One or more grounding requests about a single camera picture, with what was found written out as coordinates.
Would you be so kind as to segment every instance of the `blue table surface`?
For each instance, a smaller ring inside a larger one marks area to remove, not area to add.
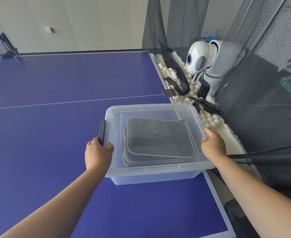
[[[162,89],[141,52],[2,60],[0,235],[84,172],[86,143],[98,135],[107,108],[170,103]],[[201,173],[121,186],[104,178],[72,237],[197,238],[227,230]]]

